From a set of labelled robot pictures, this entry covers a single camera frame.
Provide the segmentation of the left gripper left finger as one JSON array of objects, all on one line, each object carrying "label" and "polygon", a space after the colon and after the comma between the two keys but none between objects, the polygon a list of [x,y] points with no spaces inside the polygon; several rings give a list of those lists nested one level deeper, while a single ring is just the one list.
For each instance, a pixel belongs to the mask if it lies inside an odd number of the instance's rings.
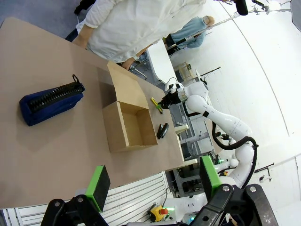
[{"label": "left gripper left finger", "polygon": [[104,165],[97,166],[84,194],[68,202],[53,199],[45,211],[42,226],[107,226],[101,216],[110,188],[110,178]]}]

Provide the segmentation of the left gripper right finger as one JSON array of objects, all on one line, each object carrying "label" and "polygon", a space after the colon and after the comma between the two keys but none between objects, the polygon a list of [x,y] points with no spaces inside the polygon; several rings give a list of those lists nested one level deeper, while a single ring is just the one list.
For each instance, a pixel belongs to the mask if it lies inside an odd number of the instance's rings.
[{"label": "left gripper right finger", "polygon": [[236,215],[244,226],[277,226],[278,222],[268,198],[259,184],[238,188],[223,184],[209,156],[200,157],[200,178],[203,182],[207,204],[191,224],[215,226],[227,214]]}]

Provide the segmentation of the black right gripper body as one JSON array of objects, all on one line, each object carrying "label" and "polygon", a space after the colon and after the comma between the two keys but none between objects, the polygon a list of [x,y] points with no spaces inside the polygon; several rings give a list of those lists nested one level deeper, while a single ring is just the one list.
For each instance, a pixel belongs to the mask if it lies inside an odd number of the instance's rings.
[{"label": "black right gripper body", "polygon": [[176,91],[174,93],[168,92],[164,96],[164,105],[175,105],[186,101],[186,94],[184,91]]}]

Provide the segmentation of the person's left hand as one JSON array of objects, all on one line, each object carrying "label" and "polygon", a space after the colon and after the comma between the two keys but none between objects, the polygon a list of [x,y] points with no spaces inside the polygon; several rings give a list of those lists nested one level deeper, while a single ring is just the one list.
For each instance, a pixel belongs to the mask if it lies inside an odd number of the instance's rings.
[{"label": "person's left hand", "polygon": [[133,62],[135,61],[135,59],[133,57],[127,59],[125,62],[123,62],[121,64],[121,66],[126,69],[129,70],[130,66],[133,64]]}]

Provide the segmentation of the person's right hand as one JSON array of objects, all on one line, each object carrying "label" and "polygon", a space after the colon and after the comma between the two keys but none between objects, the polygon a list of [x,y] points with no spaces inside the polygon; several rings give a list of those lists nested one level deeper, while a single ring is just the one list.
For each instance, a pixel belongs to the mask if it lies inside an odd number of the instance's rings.
[{"label": "person's right hand", "polygon": [[72,41],[72,43],[86,49],[87,43],[88,43],[92,33],[93,33],[92,30],[82,29],[80,31],[80,33],[78,34],[78,36]]}]

